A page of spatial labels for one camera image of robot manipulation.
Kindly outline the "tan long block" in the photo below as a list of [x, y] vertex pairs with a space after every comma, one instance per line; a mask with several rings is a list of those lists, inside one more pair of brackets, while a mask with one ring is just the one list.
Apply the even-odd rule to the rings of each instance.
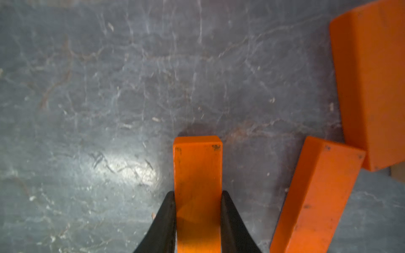
[[405, 162], [392, 165], [390, 175], [393, 179], [405, 183]]

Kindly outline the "orange block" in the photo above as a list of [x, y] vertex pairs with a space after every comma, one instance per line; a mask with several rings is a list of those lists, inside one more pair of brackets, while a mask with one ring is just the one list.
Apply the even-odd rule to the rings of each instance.
[[307, 137], [270, 245], [271, 253], [325, 253], [366, 153]]
[[370, 171], [405, 159], [405, 3], [374, 1], [330, 23], [345, 142]]
[[219, 253], [223, 143], [217, 136], [177, 137], [173, 144], [179, 253]]

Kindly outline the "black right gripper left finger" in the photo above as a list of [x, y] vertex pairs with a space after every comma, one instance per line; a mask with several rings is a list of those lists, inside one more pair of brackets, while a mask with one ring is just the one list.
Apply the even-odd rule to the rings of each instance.
[[174, 253], [176, 245], [175, 193], [166, 194], [156, 217], [134, 253]]

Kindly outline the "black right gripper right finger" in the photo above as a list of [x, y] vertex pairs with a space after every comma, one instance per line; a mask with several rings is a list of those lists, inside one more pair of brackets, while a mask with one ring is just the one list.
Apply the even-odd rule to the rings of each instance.
[[227, 191], [223, 191], [221, 194], [220, 235], [222, 253], [261, 252]]

